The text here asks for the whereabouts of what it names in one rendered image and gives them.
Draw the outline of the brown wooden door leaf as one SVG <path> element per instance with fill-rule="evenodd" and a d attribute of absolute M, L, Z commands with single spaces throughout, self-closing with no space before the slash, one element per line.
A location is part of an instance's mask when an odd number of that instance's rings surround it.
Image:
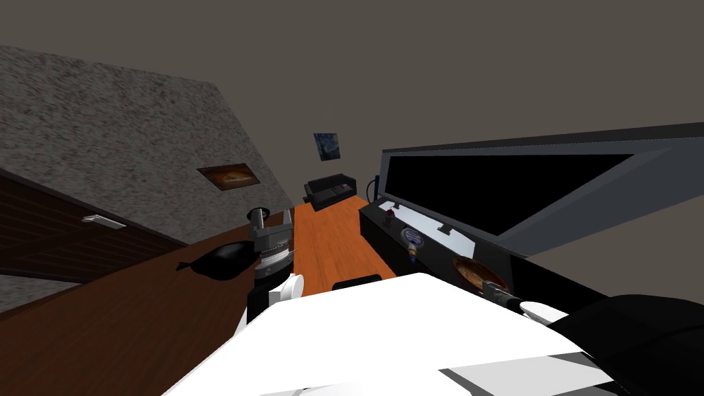
<path fill-rule="evenodd" d="M 161 396 L 236 332 L 248 268 L 212 280 L 189 268 L 244 240 L 241 227 L 58 296 L 0 322 L 0 396 Z"/>

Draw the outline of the dark brown door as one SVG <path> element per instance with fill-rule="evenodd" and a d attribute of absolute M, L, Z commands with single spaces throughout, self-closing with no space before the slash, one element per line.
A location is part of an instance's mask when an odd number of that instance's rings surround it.
<path fill-rule="evenodd" d="M 101 215 L 126 225 L 83 223 Z M 0 274 L 89 283 L 185 243 L 0 168 Z"/>

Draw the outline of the orange picture on wall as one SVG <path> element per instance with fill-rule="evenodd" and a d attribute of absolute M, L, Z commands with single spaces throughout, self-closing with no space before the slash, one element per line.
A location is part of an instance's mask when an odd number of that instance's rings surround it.
<path fill-rule="evenodd" d="M 260 184 L 253 171 L 244 163 L 197 169 L 220 191 Z"/>

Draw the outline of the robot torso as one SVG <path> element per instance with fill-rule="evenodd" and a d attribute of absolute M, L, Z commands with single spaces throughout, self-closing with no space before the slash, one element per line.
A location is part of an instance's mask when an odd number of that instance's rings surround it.
<path fill-rule="evenodd" d="M 573 342 L 426 274 L 278 302 L 163 396 L 554 396 L 610 382 Z"/>

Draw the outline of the brown round plate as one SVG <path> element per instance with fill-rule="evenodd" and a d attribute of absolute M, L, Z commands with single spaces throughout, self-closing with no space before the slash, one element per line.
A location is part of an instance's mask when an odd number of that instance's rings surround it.
<path fill-rule="evenodd" d="M 457 272 L 480 292 L 483 291 L 485 283 L 493 283 L 503 292 L 509 291 L 508 285 L 501 277 L 473 258 L 456 256 L 452 259 L 452 264 Z"/>

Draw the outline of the black television stand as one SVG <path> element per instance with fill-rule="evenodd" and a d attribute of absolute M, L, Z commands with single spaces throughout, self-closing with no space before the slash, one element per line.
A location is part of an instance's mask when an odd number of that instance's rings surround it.
<path fill-rule="evenodd" d="M 390 225 L 385 225 L 386 207 L 392 202 L 380 199 L 359 209 L 360 234 L 376 251 L 396 276 L 425 273 L 474 294 L 478 289 L 456 269 L 453 259 L 460 254 L 452 250 L 473 248 L 462 256 L 473 258 L 490 268 L 508 288 L 508 292 L 523 300 L 543 303 L 560 311 L 571 313 L 599 300 L 605 294 L 581 285 L 509 252 L 483 242 L 474 243 L 460 234 L 457 243 L 445 242 L 441 236 L 424 233 L 426 226 L 402 221 L 401 210 L 395 210 Z M 421 233 L 423 246 L 415 260 L 410 259 L 408 245 L 401 231 L 412 228 Z"/>

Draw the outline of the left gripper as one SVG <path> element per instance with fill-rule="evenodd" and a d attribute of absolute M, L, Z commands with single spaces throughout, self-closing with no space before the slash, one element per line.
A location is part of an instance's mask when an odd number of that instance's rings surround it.
<path fill-rule="evenodd" d="M 292 238 L 294 225 L 290 210 L 283 212 L 282 225 L 264 228 L 265 209 L 254 208 L 251 210 L 251 230 L 253 231 L 254 251 L 264 252 L 288 244 Z"/>

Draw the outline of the large black television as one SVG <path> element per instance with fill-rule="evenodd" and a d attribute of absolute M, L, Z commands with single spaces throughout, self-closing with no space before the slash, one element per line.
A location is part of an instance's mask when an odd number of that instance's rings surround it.
<path fill-rule="evenodd" d="M 704 122 L 385 149 L 379 193 L 533 256 L 704 195 Z"/>

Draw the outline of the blue picture on wall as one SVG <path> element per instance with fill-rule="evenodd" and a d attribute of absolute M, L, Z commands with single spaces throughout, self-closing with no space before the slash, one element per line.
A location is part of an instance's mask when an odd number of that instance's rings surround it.
<path fill-rule="evenodd" d="M 340 147 L 336 133 L 314 133 L 313 138 L 321 161 L 340 159 Z"/>

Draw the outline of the black sofa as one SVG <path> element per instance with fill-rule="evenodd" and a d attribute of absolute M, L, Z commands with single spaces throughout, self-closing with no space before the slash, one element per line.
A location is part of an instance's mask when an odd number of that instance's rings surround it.
<path fill-rule="evenodd" d="M 317 212 L 357 195 L 357 182 L 342 173 L 308 181 L 304 185 L 305 203 Z"/>

